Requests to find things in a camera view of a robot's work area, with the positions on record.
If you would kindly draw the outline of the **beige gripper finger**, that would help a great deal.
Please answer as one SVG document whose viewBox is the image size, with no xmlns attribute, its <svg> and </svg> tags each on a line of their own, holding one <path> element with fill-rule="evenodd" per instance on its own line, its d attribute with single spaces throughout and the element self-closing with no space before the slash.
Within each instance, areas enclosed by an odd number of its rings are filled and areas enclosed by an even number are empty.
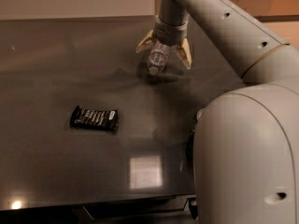
<svg viewBox="0 0 299 224">
<path fill-rule="evenodd" d="M 146 36 L 139 42 L 139 44 L 135 49 L 135 52 L 140 53 L 144 50 L 151 49 L 154 46 L 155 42 L 156 42 L 156 38 L 153 35 L 153 31 L 150 30 L 146 34 Z"/>
<path fill-rule="evenodd" d="M 190 52 L 189 42 L 187 38 L 184 38 L 176 47 L 176 54 L 182 61 L 187 70 L 192 67 L 192 55 Z"/>
</svg>

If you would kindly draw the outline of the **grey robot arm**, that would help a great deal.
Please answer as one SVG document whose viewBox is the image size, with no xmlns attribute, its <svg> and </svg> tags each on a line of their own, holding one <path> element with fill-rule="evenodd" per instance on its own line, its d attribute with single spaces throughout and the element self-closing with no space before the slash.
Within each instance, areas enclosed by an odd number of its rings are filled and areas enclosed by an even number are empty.
<svg viewBox="0 0 299 224">
<path fill-rule="evenodd" d="M 299 52 L 229 0 L 162 0 L 137 46 L 192 58 L 188 20 L 245 83 L 200 112 L 193 173 L 200 224 L 299 224 Z"/>
</svg>

